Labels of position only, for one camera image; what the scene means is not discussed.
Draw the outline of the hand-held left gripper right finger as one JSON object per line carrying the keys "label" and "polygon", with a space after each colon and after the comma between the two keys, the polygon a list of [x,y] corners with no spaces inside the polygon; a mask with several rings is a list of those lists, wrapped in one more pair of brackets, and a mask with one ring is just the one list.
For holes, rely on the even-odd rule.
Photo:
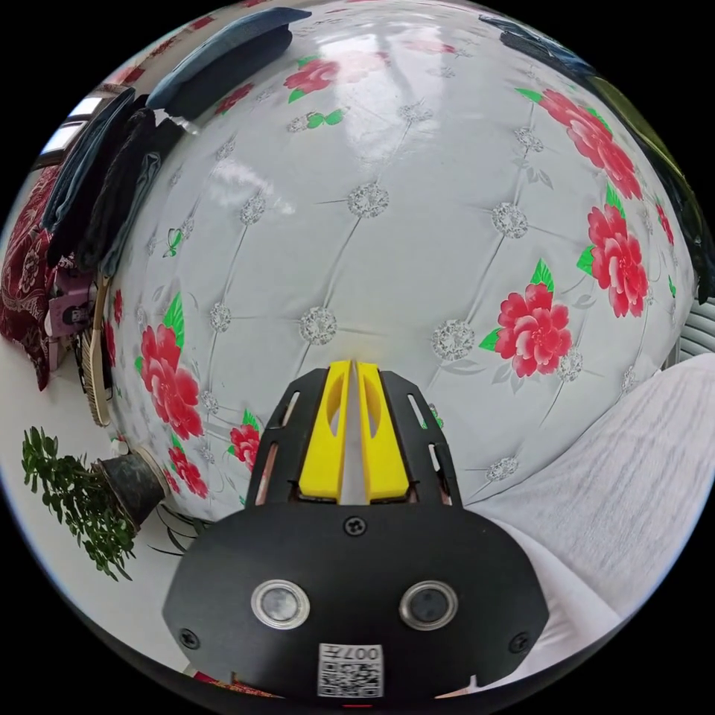
{"label": "hand-held left gripper right finger", "polygon": [[410,488],[378,367],[357,363],[363,482],[369,501],[404,501]]}

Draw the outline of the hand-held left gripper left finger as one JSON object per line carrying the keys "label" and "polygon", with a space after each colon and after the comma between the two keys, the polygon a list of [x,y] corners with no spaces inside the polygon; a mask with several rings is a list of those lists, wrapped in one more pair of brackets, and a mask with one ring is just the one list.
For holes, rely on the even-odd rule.
{"label": "hand-held left gripper left finger", "polygon": [[339,499],[346,452],[351,362],[330,364],[322,380],[298,487],[302,499]]}

